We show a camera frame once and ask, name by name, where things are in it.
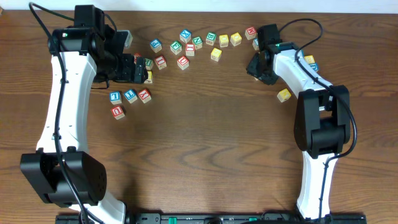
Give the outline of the blue X block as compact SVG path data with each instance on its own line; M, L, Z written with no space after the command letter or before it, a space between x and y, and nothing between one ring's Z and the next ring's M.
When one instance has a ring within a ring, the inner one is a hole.
M187 44L187 43L191 40L191 38L192 38L192 33L191 33L189 30L184 29L183 31L181 31L181 33L180 33L180 40L181 40L182 42L184 42L185 44Z

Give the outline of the red E block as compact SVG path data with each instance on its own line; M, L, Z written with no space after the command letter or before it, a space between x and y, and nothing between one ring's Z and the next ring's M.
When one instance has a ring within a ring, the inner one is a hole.
M141 55L140 53L135 53L135 54L134 54L134 62L137 62L137 59L138 59L139 57L142 57L142 55Z

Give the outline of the red K block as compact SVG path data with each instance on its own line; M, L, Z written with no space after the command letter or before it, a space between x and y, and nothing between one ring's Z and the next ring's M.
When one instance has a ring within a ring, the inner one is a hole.
M251 26L245 29L245 37L247 40L255 39L257 36L257 30L255 27Z

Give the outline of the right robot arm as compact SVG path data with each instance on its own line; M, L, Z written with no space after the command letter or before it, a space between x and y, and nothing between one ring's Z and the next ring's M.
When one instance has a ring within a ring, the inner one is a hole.
M294 138L303 155L303 174L296 209L303 222L330 223L328 196L333 169L356 143L358 130L349 108L349 91L318 73L313 56L293 42L283 42L276 24L258 28L258 51L246 71L266 85L282 79L297 97Z

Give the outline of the blue 2 block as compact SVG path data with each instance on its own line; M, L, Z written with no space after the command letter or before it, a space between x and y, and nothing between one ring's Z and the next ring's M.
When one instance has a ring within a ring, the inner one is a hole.
M252 46L254 48L254 50L259 50L259 44L258 44L258 39L255 38L252 42Z

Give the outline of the green N block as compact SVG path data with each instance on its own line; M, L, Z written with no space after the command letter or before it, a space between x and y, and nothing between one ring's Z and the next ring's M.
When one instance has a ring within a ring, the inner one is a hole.
M199 37L199 36L198 37L194 37L192 39L192 43L194 44L196 50L198 50L198 49L203 47L203 41L202 41L201 37Z

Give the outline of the yellow block far right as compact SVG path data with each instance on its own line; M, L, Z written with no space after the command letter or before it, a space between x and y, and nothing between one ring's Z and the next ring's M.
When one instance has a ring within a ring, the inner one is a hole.
M312 55L307 55L304 56L304 60L308 63L308 64L313 64L315 63L315 59Z

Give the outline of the blue T block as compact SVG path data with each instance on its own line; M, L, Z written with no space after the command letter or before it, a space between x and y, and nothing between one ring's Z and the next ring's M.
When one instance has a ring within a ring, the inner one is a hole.
M136 92L133 89L125 91L124 97L128 100L130 104L132 104L138 99Z

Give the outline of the red I block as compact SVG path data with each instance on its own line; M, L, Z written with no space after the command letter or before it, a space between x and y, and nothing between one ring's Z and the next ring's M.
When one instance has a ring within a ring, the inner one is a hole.
M163 55L160 55L155 58L155 64L159 70L167 67L167 61Z

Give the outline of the yellow block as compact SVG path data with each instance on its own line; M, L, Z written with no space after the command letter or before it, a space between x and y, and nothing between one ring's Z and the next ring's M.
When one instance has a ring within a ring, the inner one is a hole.
M315 63L315 59L312 55L307 55L304 56L304 60L308 63L308 64L313 64Z
M221 48L227 47L229 45L229 37L227 34L219 36L219 45Z
M153 84L153 73L151 71L147 72L148 76L144 83Z
M236 33L234 33L234 34L231 35L230 42L231 42L231 44L232 44L234 47L237 46L237 45L239 45L239 44L242 42L242 37L241 37L241 35L239 34L239 32L236 32Z
M222 50L220 50L220 49L214 48L211 51L211 59L216 62L218 62L220 60L221 55L222 55Z

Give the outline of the yellow block top right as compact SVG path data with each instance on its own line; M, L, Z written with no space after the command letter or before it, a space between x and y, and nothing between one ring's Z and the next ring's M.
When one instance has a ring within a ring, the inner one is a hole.
M239 32L236 32L236 33L234 33L234 34L231 35L230 42L231 42L231 44L232 44L234 47L237 46L237 45L239 45L239 44L242 42L242 37L241 37L241 35L239 34Z

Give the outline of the green R block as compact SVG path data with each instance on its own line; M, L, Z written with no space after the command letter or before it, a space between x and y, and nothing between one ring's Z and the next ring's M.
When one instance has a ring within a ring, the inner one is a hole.
M151 59L145 58L145 65L147 70L152 70L154 63Z

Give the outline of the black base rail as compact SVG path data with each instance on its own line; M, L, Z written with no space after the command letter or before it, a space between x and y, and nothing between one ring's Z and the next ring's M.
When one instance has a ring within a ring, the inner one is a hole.
M127 218L130 224L240 224L240 223L317 223L292 213L267 212L262 215L161 215L140 213ZM365 215L329 215L319 221L331 224L367 224Z

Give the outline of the yellow block top middle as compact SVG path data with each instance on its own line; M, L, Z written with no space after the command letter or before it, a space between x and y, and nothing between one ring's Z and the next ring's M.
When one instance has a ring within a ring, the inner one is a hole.
M219 36L219 45L221 48L227 47L229 45L229 37L227 34Z

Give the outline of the green F block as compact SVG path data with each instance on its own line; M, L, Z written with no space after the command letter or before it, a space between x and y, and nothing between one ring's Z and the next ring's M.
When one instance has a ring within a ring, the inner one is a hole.
M175 54L178 55L182 51L182 44L175 40L170 45L170 50Z

